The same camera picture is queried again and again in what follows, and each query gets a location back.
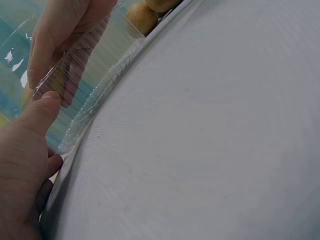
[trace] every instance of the finger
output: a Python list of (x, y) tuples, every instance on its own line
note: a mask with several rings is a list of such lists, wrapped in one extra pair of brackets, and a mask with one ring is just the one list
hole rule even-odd
[(54, 68), (52, 72), (44, 79), (44, 82), (37, 88), (33, 101), (40, 99), (46, 92), (55, 91), (59, 93), (61, 99), (63, 99), (66, 82), (68, 79), (68, 71), (70, 67), (70, 56), (66, 56), (59, 66)]
[(15, 121), (27, 129), (45, 136), (48, 128), (58, 116), (60, 102), (57, 92), (46, 92), (41, 99), (32, 102)]
[(68, 108), (72, 104), (88, 60), (92, 51), (104, 34), (108, 22), (109, 16), (106, 16), (78, 43), (77, 46), (75, 46), (72, 52), (72, 60), (68, 71), (68, 81), (65, 85), (63, 100), (61, 103), (63, 107)]
[(49, 0), (32, 38), (28, 64), (31, 89), (44, 78), (54, 50), (65, 41), (85, 14), (90, 0)]
[(60, 155), (53, 155), (48, 159), (48, 167), (46, 169), (45, 178), (49, 179), (53, 175), (55, 175), (61, 168), (64, 163), (62, 157)]
[(67, 73), (68, 80), (65, 85), (63, 100), (61, 103), (65, 108), (68, 108), (72, 104), (91, 53), (92, 49), (80, 49), (75, 50), (72, 54), (72, 61)]
[(34, 205), (39, 215), (45, 209), (46, 203), (48, 201), (53, 186), (54, 184), (50, 180), (44, 181), (39, 192), (35, 197)]

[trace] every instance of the skin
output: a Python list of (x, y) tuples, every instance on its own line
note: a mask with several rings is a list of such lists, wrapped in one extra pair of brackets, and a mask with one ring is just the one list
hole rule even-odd
[[(48, 1), (32, 37), (28, 64), (31, 89), (83, 33), (111, 12), (116, 2)], [(102, 25), (106, 27), (107, 23), (104, 20)], [(102, 32), (94, 34), (93, 43), (99, 41), (99, 34)], [(87, 53), (84, 63), (94, 46), (79, 47), (82, 55)], [(68, 74), (76, 74), (79, 79), (84, 66), (72, 60), (68, 64)], [(47, 148), (45, 135), (61, 104), (71, 104), (77, 84), (69, 80), (70, 75), (65, 78), (63, 97), (55, 91), (40, 91), (22, 115), (0, 128), (0, 233), (3, 240), (42, 239), (39, 216), (53, 186), (48, 178), (63, 164), (61, 156)]]

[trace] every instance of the plastic wrap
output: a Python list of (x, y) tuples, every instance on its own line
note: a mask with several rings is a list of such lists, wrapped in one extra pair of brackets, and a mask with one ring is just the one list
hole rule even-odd
[[(45, 92), (56, 91), (61, 98), (59, 115), (47, 132), (48, 146), (58, 154), (77, 145), (99, 105), (119, 80), (119, 75), (145, 45), (146, 39), (125, 17), (137, 0), (118, 0), (110, 16), (86, 32), (39, 82), (34, 91), (27, 86), (32, 32), (43, 6), (27, 2), (28, 14), (10, 22), (0, 44), (0, 127), (18, 116)], [(190, 0), (182, 1), (178, 13)], [(149, 34), (152, 39), (173, 16), (167, 17)]]
[(85, 33), (40, 81), (26, 106), (48, 91), (61, 97), (59, 115), (46, 135), (51, 149), (65, 154), (77, 144), (144, 40), (116, 8)]

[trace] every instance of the white fabric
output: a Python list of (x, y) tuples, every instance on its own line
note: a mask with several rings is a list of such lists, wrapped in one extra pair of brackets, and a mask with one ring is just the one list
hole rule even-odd
[(48, 239), (320, 239), (320, 1), (195, 4), (66, 160)]

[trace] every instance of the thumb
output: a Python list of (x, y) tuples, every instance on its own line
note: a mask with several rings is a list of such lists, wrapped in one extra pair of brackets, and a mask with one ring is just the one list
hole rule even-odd
[(16, 121), (20, 122), (20, 126), (45, 136), (58, 116), (60, 103), (59, 93), (48, 91), (41, 99), (31, 103)]

